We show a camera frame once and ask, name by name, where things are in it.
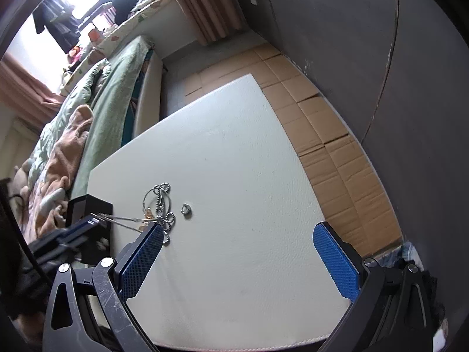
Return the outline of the black bag on sill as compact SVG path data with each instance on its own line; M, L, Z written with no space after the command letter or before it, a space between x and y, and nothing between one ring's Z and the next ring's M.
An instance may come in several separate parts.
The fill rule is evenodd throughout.
M115 24L119 26L128 19L138 0L111 0L111 2L115 8Z

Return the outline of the pink curtain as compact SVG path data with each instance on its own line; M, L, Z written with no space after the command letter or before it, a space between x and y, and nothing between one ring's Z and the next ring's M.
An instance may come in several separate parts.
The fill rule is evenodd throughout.
M31 127L40 130L59 111L64 97L29 74L10 54L1 59L1 102Z
M201 45L247 30L238 0L176 0Z

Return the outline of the light green floral quilt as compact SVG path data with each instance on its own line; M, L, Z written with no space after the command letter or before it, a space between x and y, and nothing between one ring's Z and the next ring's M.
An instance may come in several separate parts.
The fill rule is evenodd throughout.
M51 156L52 148L66 129L73 112L78 106L92 104L110 73L111 63L107 59L99 61L78 81L64 100L57 115L45 125L30 156L33 161L28 175L30 189L40 178Z

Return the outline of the orange item on sill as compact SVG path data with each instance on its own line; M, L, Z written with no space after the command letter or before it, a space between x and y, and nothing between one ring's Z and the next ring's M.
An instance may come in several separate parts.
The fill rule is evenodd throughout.
M93 43L93 46L97 46L104 39L103 33L98 29L91 29L88 33L88 37L91 43Z

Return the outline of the beige plush toy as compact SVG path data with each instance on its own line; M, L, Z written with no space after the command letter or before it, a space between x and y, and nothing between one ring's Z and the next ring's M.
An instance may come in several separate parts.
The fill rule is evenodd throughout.
M10 184L10 196L21 201L26 206L29 200L31 187L29 187L29 172L33 166L33 159L28 158L21 167L14 168L15 174Z

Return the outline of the flattened cardboard on floor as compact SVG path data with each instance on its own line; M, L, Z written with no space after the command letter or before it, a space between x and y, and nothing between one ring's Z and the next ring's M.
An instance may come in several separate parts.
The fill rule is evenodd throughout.
M363 149L319 89L269 43L194 72L184 102L252 75L297 152L325 220L362 256L402 240L384 187Z

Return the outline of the pink toy on sill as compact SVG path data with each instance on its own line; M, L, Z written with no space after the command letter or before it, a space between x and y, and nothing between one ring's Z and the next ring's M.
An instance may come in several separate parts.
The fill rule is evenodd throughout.
M81 54L83 49L80 46L74 46L67 55L68 63L70 65L74 64L77 61L80 61Z

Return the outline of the cream bed headboard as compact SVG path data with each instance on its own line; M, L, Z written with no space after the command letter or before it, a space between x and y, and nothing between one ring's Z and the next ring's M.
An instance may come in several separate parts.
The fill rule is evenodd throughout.
M14 119L1 146L1 179L13 178L15 168L20 168L31 155L39 135L21 119Z

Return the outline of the floral window seat cushion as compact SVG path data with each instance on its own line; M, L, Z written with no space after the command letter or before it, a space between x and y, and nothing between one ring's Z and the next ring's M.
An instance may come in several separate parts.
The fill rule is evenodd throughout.
M100 39L97 45L92 42L84 52L79 54L78 65L73 72L67 71L60 86L60 96L66 97L76 86L78 81L88 70L100 60L109 58L116 48L130 35L130 33L149 21L172 0L139 0L136 10L131 11L129 18L119 26L112 25Z

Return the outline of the pink fleece blanket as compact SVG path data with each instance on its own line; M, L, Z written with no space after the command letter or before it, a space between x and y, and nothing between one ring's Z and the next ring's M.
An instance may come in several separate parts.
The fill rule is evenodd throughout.
M21 231L27 243L65 227L67 191L76 178L92 122L89 106L78 106L52 147L45 169L29 194L27 222Z

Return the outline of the white square table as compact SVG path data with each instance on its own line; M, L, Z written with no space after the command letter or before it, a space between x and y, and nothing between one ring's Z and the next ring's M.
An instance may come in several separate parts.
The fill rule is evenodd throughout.
M312 244L324 215L251 75L134 138L92 170L87 191L141 218L161 183L175 226L128 303L155 344L275 351L331 334L349 302Z

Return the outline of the left pink curtain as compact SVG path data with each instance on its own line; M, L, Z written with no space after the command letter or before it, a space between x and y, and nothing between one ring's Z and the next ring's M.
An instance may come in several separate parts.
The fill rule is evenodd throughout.
M64 97L29 74L10 54L1 59L1 102L31 127L40 130L59 111Z

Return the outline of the bed with green sheet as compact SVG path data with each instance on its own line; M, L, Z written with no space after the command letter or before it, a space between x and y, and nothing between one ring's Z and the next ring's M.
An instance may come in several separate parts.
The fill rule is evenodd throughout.
M137 78L146 58L157 59L150 55L152 50L150 39L139 36L109 59L111 73L92 104L88 105L93 122L71 188L73 198L87 192L92 169L123 146L125 117Z

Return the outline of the hanging dark clothes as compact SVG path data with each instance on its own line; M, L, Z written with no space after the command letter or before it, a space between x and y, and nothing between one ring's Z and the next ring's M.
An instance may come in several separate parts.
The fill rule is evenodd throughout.
M73 15L73 7L65 0L43 0L33 12L37 34L48 30L64 53L79 42L79 21Z

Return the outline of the dark grey wardrobe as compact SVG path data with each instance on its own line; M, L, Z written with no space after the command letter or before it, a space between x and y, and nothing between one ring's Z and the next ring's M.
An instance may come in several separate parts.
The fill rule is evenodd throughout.
M468 0L239 0L362 142L404 236L468 329Z

